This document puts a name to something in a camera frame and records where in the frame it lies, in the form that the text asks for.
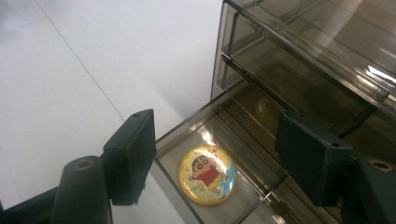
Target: cartoon face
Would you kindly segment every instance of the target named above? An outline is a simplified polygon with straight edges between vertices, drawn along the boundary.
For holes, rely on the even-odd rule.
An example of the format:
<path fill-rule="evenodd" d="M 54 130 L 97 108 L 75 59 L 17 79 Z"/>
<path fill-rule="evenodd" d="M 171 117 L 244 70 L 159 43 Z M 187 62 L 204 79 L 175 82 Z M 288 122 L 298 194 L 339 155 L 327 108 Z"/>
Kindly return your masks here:
<path fill-rule="evenodd" d="M 192 177 L 198 178 L 199 175 L 213 169 L 216 169 L 216 160 L 214 158 L 208 158 L 204 155 L 197 157 L 192 162 Z"/>

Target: cartoon character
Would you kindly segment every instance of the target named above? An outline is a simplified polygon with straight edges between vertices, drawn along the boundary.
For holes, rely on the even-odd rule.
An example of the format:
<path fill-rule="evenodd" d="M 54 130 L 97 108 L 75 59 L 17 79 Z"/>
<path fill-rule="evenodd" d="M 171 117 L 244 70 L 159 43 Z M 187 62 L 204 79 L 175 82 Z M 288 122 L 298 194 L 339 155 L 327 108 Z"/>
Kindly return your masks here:
<path fill-rule="evenodd" d="M 192 162 L 192 176 L 189 177 L 189 180 L 201 180 L 210 191 L 219 197 L 221 191 L 218 189 L 218 185 L 222 181 L 227 182 L 229 176 L 218 171 L 216 165 L 214 158 L 208 158 L 205 155 L 195 158 Z"/>

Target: round badge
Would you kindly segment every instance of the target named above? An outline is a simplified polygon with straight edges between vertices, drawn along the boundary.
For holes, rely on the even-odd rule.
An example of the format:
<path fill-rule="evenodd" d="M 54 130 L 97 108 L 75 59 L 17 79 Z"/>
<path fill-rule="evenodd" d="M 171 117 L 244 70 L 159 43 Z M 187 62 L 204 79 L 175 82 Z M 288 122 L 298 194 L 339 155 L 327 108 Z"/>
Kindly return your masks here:
<path fill-rule="evenodd" d="M 235 189 L 236 168 L 231 156 L 214 146 L 197 147 L 179 166 L 178 181 L 193 202 L 215 205 L 227 200 Z"/>

